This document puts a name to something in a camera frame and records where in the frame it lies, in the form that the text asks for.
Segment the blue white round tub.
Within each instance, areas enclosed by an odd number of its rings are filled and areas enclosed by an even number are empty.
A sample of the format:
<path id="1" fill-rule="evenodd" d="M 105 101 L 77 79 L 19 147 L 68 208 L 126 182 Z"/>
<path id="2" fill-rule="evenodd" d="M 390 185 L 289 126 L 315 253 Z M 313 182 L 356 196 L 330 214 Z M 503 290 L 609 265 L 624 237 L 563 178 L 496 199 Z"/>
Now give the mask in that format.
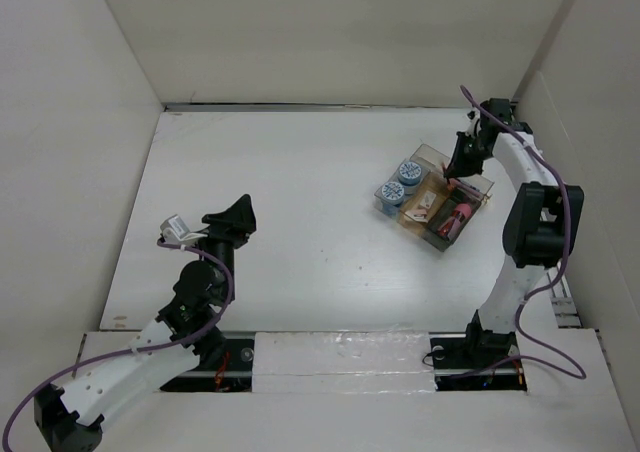
<path id="1" fill-rule="evenodd" d="M 378 197 L 384 207 L 400 207 L 405 201 L 406 189 L 398 181 L 387 181 L 380 187 Z"/>
<path id="2" fill-rule="evenodd" d="M 418 186 L 423 176 L 424 170 L 422 166 L 411 160 L 402 162 L 396 171 L 397 181 L 405 187 Z"/>

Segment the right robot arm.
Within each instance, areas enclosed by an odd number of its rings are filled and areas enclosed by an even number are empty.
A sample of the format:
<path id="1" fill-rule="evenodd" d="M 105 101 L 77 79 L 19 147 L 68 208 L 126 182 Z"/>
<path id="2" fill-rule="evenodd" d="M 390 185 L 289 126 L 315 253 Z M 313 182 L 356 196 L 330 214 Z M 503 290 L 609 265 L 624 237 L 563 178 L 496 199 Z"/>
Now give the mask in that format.
<path id="1" fill-rule="evenodd" d="M 542 156 L 533 133 L 513 117 L 507 99 L 474 102 L 469 127 L 458 133 L 447 180 L 479 175 L 485 161 L 501 163 L 515 200 L 503 228 L 505 260 L 495 285 L 474 313 L 462 339 L 434 352 L 434 363 L 478 374 L 516 359 L 516 339 L 525 333 L 526 303 L 543 292 L 538 282 L 550 268 L 566 269 L 579 226 L 584 192 L 570 186 Z"/>

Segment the orange red pen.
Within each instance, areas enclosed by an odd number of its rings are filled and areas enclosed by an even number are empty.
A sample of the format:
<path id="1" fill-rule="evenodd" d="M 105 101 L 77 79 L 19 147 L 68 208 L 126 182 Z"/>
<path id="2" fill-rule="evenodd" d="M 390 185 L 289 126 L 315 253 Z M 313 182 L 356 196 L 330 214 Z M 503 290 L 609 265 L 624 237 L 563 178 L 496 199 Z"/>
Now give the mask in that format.
<path id="1" fill-rule="evenodd" d="M 442 169 L 442 175 L 443 178 L 445 179 L 446 183 L 447 183 L 447 188 L 450 191 L 453 191 L 454 189 L 460 189 L 462 190 L 464 193 L 466 193 L 467 195 L 470 196 L 474 196 L 477 199 L 481 199 L 482 195 L 480 194 L 480 192 L 478 190 L 476 190 L 475 188 L 471 187 L 469 184 L 460 181 L 459 179 L 456 178 L 449 178 L 446 176 L 446 164 L 442 163 L 441 164 L 441 169 Z"/>

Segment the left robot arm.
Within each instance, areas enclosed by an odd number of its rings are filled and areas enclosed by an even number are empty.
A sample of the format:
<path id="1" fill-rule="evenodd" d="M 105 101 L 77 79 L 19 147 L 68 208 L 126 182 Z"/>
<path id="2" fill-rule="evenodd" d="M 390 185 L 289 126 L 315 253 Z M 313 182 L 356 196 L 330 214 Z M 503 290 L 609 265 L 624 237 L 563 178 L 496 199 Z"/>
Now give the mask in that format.
<path id="1" fill-rule="evenodd" d="M 195 258 L 182 268 L 169 303 L 128 345 L 81 362 L 86 371 L 66 384 L 48 379 L 34 393 L 34 422 L 50 450 L 95 450 L 135 400 L 222 359 L 225 337 L 217 324 L 235 299 L 235 252 L 257 230 L 250 195 L 201 222 L 198 231 L 178 215 L 162 223 L 158 246 Z"/>

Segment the white eraser box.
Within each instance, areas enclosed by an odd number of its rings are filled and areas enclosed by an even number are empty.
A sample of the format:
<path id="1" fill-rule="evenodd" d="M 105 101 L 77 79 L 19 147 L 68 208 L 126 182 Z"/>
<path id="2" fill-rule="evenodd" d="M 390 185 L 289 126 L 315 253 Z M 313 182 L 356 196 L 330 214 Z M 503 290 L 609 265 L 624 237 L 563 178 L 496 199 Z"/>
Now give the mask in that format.
<path id="1" fill-rule="evenodd" d="M 436 196 L 432 193 L 426 193 L 420 200 L 419 206 L 421 208 L 430 209 Z"/>

